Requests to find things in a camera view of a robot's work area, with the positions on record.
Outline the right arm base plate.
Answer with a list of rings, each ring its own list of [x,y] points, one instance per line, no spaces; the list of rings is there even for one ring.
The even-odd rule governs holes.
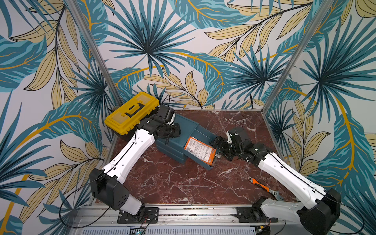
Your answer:
[[[239,223],[276,223],[277,218],[267,217],[259,207],[236,207],[236,217]]]

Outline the orange white seed bag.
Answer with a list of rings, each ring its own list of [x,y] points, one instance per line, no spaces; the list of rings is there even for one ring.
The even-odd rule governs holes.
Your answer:
[[[188,139],[184,149],[208,165],[214,162],[216,150],[194,137]]]

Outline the teal top drawer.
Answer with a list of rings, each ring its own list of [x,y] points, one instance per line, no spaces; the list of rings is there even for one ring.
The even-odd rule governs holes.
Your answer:
[[[207,170],[211,170],[216,160],[216,149],[211,146],[216,135],[198,125],[184,146],[183,153]]]

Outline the teal three-drawer cabinet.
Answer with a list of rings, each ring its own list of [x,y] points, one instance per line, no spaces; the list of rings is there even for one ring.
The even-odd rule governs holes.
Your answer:
[[[182,115],[175,114],[173,126],[179,124],[181,134],[177,138],[166,139],[159,138],[155,144],[157,149],[168,157],[184,164],[188,158],[198,162],[198,158],[185,150],[185,146],[190,137],[196,136],[199,131],[204,129],[199,123],[188,119]]]

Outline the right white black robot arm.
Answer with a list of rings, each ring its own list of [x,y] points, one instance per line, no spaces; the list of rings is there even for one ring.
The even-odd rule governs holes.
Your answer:
[[[336,190],[325,190],[308,180],[265,145],[217,137],[210,146],[223,157],[239,157],[265,171],[298,198],[297,203],[260,199],[254,206],[265,217],[300,224],[312,235],[326,235],[339,218],[341,195]]]

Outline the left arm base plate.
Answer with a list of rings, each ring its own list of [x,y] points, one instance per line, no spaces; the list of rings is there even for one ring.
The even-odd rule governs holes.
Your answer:
[[[158,218],[158,207],[142,207],[136,215],[120,210],[117,224],[156,224],[158,222]]]

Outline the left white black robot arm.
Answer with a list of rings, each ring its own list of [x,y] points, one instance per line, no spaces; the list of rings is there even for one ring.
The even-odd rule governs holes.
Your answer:
[[[181,135],[175,115],[160,119],[156,115],[145,118],[135,129],[128,144],[103,169],[92,170],[90,188],[92,196],[113,210],[131,215],[140,213],[142,202],[132,196],[123,185],[133,166],[157,139],[173,139]]]

